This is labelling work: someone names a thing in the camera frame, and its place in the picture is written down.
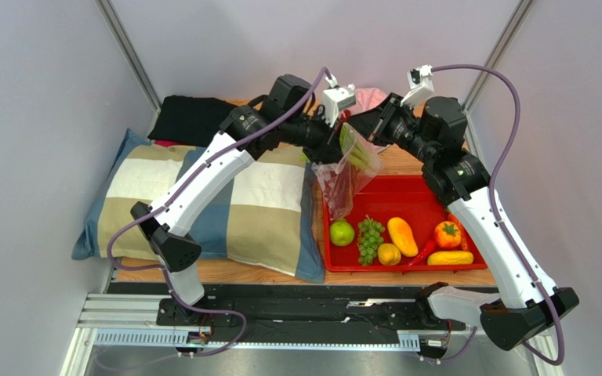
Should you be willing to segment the clear zip top bag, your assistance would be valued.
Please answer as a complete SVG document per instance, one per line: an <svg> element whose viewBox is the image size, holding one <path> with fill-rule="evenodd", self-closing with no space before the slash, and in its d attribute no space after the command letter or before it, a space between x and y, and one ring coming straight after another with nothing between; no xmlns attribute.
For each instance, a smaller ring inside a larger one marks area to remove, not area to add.
<svg viewBox="0 0 602 376"><path fill-rule="evenodd" d="M356 194L383 170L379 148L348 123L341 128L339 146L342 157L338 162L311 165L330 221L349 215L354 208Z"/></svg>

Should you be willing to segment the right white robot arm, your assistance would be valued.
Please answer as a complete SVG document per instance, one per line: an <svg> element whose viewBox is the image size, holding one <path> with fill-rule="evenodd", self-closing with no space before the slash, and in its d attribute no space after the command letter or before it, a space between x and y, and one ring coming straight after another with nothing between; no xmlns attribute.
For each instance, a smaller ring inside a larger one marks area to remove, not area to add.
<svg viewBox="0 0 602 376"><path fill-rule="evenodd" d="M559 287L532 257L511 228L487 169L464 148L468 121L457 99L430 98L416 116L392 94L347 121L370 143L399 146L421 161L426 185L462 224L497 284L494 294L433 284L417 298L426 319L478 327L507 351L557 327L578 305L575 291Z"/></svg>

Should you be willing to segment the green toy apple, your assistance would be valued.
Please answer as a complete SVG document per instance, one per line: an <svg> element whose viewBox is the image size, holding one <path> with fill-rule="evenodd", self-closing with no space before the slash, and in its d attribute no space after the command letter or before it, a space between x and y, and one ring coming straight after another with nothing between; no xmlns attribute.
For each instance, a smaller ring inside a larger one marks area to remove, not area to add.
<svg viewBox="0 0 602 376"><path fill-rule="evenodd" d="M354 228L345 219L336 220L329 227L330 242L336 247L345 247L351 244L354 238Z"/></svg>

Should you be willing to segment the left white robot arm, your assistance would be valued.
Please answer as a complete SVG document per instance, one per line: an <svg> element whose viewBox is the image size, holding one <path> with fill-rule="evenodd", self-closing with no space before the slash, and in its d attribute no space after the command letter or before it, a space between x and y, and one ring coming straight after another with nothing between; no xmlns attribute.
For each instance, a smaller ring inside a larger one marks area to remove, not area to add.
<svg viewBox="0 0 602 376"><path fill-rule="evenodd" d="M158 258L169 292L183 308L193 309L205 295L198 276L201 245L189 232L206 206L243 170L280 143L301 146L314 162L336 162L342 157L340 114L355 104L354 86L341 86L323 70L319 79L322 107L305 114L306 103L319 83L280 76L268 95L234 108L224 119L205 152L165 194L150 204L131 208L133 221Z"/></svg>

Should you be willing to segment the red toy lobster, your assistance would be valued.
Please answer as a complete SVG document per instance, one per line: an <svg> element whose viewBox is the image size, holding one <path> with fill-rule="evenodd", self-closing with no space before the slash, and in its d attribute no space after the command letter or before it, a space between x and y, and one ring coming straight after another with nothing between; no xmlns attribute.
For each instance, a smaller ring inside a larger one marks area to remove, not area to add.
<svg viewBox="0 0 602 376"><path fill-rule="evenodd" d="M342 219L352 211L354 184L354 167L349 162L333 164L325 172L323 195L332 221Z"/></svg>

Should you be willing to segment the toy celery stalk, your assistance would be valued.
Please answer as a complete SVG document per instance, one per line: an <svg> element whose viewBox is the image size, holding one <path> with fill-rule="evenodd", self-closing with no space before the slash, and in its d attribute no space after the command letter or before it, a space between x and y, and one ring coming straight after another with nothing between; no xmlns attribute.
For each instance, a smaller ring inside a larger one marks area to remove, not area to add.
<svg viewBox="0 0 602 376"><path fill-rule="evenodd" d="M350 125L341 128L339 143L343 156L354 167L365 171L374 165L370 150L362 143L361 135Z"/></svg>

